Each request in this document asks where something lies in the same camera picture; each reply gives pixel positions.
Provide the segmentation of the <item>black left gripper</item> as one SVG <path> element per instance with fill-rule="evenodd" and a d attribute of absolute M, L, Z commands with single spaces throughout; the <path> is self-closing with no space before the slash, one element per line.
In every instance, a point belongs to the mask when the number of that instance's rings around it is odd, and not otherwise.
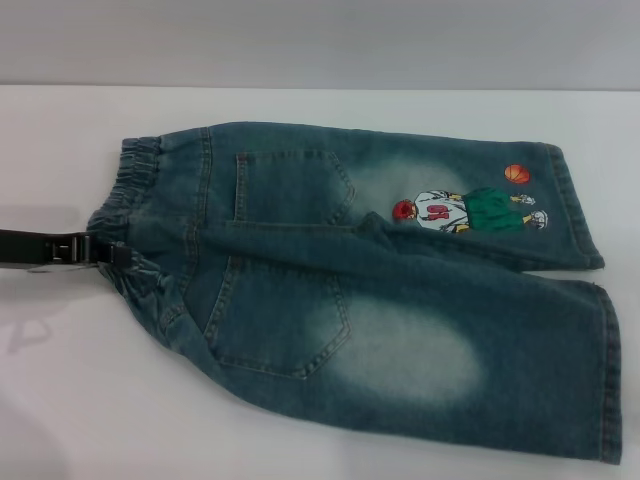
<path fill-rule="evenodd" d="M 54 236 L 15 230 L 0 232 L 2 269 L 22 269 L 44 265 L 47 269 L 72 269 L 107 264 L 117 268 L 132 265 L 129 247 L 103 242 L 88 233 Z"/>

